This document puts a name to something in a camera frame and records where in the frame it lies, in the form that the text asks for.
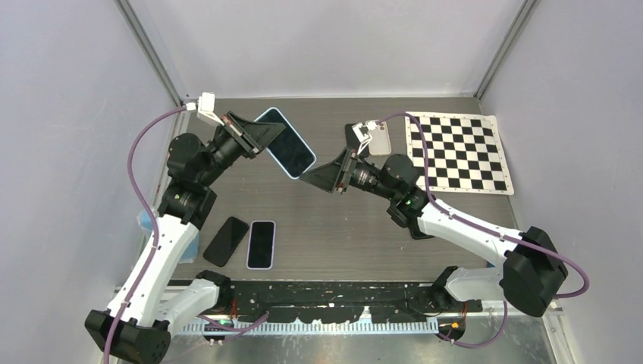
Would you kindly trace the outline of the black smartphone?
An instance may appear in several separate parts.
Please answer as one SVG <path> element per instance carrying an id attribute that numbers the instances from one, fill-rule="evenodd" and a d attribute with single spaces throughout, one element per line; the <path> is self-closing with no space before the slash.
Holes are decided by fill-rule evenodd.
<path id="1" fill-rule="evenodd" d="M 358 140 L 357 136 L 353 131 L 353 125 L 345 124 L 344 133 L 345 133 L 345 140 L 346 140 L 347 147 L 356 151 L 360 146 L 360 141 Z M 364 158 L 368 158 L 370 156 L 369 148 L 365 147 L 364 150 L 362 150 L 359 155 Z"/>

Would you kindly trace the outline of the beige phone case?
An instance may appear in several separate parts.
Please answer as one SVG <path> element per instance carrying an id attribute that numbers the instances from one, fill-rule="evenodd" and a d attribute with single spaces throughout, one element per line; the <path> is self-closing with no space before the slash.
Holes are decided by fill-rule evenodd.
<path id="1" fill-rule="evenodd" d="M 386 156 L 392 152 L 389 129 L 386 121 L 372 121 L 374 129 L 369 131 L 372 140 L 369 143 L 369 152 L 373 156 Z"/>

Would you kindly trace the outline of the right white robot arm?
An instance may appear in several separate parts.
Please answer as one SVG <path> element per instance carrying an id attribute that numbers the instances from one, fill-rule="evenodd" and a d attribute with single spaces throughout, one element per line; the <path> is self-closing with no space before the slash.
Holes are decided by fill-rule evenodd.
<path id="1" fill-rule="evenodd" d="M 382 167 L 345 149 L 332 162 L 300 179 L 328 193 L 355 187 L 389 201 L 391 220 L 415 239 L 437 237 L 491 263 L 489 268 L 446 268 L 435 281 L 433 301 L 443 311 L 469 300 L 504 300 L 520 312 L 541 317 L 568 276 L 546 232 L 505 228 L 467 215 L 417 186 L 421 174 L 405 155 Z"/>

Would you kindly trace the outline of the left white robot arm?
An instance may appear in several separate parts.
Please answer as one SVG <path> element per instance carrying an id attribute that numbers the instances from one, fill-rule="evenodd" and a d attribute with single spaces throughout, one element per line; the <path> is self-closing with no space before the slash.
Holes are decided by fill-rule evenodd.
<path id="1" fill-rule="evenodd" d="M 232 307 L 231 280 L 202 271 L 168 301 L 162 295 L 187 247 L 199 234 L 217 198 L 212 184 L 239 158 L 255 158 L 284 131 L 284 125 L 247 121 L 234 113 L 214 117 L 209 143 L 182 133 L 168 147 L 170 183 L 157 209 L 146 208 L 152 233 L 133 271 L 103 310 L 93 310 L 85 327 L 103 353 L 131 363 L 159 363 L 172 337 L 207 310 Z"/>

